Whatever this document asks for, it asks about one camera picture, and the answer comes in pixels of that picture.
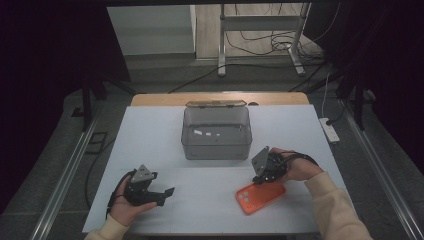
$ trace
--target wooden panel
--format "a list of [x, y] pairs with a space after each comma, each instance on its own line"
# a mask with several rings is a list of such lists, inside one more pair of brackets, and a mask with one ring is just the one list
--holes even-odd
[[223, 93], [176, 93], [138, 94], [131, 106], [184, 106], [189, 101], [243, 100], [259, 105], [302, 105], [309, 104], [304, 93], [289, 92], [223, 92]]

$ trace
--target sleeve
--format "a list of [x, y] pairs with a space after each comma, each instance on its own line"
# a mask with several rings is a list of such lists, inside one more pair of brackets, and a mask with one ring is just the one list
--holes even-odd
[[323, 239], [372, 239], [347, 192], [337, 188], [327, 172], [309, 179], [305, 185], [312, 195], [314, 215]]
[[121, 240], [128, 229], [108, 214], [102, 228], [89, 232], [85, 240]]

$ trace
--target gray plastic box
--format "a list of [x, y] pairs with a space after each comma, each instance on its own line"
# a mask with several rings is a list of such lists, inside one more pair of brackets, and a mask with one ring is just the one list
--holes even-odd
[[244, 160], [252, 143], [249, 110], [245, 106], [188, 107], [181, 143], [189, 160]]

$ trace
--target person's right hand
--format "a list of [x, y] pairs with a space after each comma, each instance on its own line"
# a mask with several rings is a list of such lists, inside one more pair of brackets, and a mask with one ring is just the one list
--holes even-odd
[[[271, 152], [279, 153], [284, 158], [294, 154], [292, 150], [284, 150], [281, 148], [272, 148]], [[324, 172], [319, 166], [311, 163], [303, 158], [295, 158], [288, 163], [287, 173], [279, 179], [281, 182], [288, 180], [304, 181]]]

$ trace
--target power strip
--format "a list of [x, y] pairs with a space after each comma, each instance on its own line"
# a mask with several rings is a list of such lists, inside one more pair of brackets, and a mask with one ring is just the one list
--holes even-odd
[[319, 119], [322, 129], [324, 130], [325, 135], [327, 136], [327, 140], [330, 143], [337, 143], [340, 142], [339, 136], [337, 136], [336, 131], [334, 130], [333, 126], [327, 125], [328, 118], [320, 118]]

